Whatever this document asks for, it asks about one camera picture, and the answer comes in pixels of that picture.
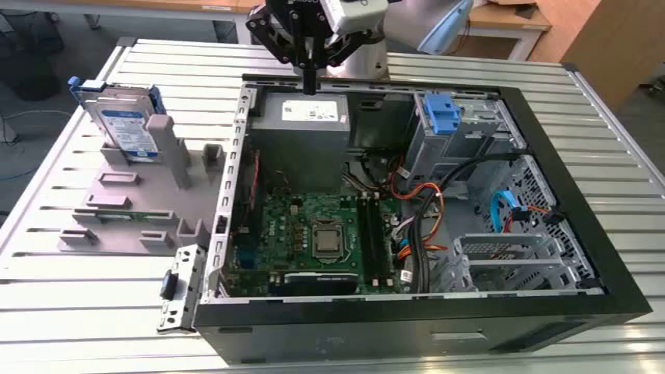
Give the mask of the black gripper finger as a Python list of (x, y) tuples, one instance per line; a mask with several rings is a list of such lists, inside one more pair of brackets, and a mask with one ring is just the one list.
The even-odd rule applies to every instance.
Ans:
[(318, 77), (325, 73), (337, 78), (378, 79), (385, 77), (385, 35), (382, 24), (374, 29), (337, 37), (326, 23), (313, 32), (310, 55), (310, 95), (318, 90)]
[(248, 16), (245, 26), (281, 64), (292, 64), (300, 72), (302, 94), (310, 95), (310, 66), (305, 54), (304, 38), (294, 34), (289, 41), (274, 29), (268, 7), (256, 7)]

